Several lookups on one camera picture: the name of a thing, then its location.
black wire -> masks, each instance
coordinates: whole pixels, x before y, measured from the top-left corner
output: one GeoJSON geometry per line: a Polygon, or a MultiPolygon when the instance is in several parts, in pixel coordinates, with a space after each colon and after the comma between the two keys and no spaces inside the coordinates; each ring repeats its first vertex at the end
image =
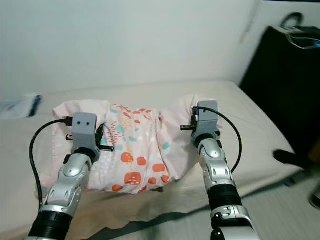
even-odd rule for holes
{"type": "Polygon", "coordinates": [[[65,119],[58,119],[58,120],[54,120],[51,122],[46,123],[45,125],[43,125],[42,127],[40,127],[38,129],[38,131],[36,131],[36,133],[33,135],[31,142],[30,142],[30,146],[29,146],[29,158],[30,158],[30,164],[31,164],[31,168],[34,174],[34,178],[35,178],[35,182],[36,182],[36,189],[38,192],[38,200],[39,200],[39,210],[43,204],[43,196],[42,196],[42,188],[41,188],[41,183],[40,183],[40,179],[39,179],[39,175],[38,175],[38,171],[35,165],[35,161],[34,161],[34,144],[36,141],[37,136],[39,135],[39,133],[45,129],[46,127],[52,125],[52,124],[56,124],[56,123],[64,123],[66,120],[65,119]]]}
{"type": "Polygon", "coordinates": [[[208,107],[204,107],[204,106],[199,106],[198,109],[200,110],[204,110],[204,111],[209,111],[209,112],[212,112],[212,113],[215,113],[217,115],[219,115],[220,117],[222,117],[224,120],[227,121],[228,124],[231,125],[231,127],[233,128],[233,130],[235,131],[236,133],[236,136],[238,137],[238,141],[239,141],[239,154],[238,154],[238,158],[233,166],[233,168],[231,169],[231,173],[233,173],[237,166],[239,165],[240,163],[240,159],[241,159],[241,154],[242,154],[242,140],[241,140],[241,136],[240,136],[240,133],[238,131],[238,129],[236,128],[236,126],[232,123],[232,121],[230,121],[225,115],[223,115],[222,113],[216,111],[216,110],[213,110],[211,108],[208,108],[208,107]]]}

bed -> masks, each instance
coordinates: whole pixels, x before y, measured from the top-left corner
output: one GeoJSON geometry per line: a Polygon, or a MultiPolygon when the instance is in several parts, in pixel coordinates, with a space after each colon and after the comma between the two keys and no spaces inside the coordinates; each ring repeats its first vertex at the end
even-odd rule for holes
{"type": "MultiPolygon", "coordinates": [[[[26,236],[36,217],[38,202],[34,197],[35,181],[28,148],[36,130],[52,119],[54,107],[64,101],[103,99],[132,108],[161,109],[190,93],[215,98],[219,110],[237,126],[243,154],[233,176],[242,197],[301,171],[299,167],[273,159],[274,149],[292,152],[292,148],[264,112],[232,82],[155,83],[44,94],[36,116],[0,121],[0,239],[26,236]]],[[[238,154],[238,142],[232,128],[227,123],[223,127],[221,141],[232,167],[238,154]]],[[[38,137],[34,148],[39,171],[49,165],[51,152],[51,131],[47,129],[38,137]]],[[[202,169],[197,164],[182,180],[164,187],[163,192],[84,194],[67,239],[87,239],[106,227],[119,229],[128,222],[147,222],[171,212],[189,213],[207,205],[202,169]]]]}

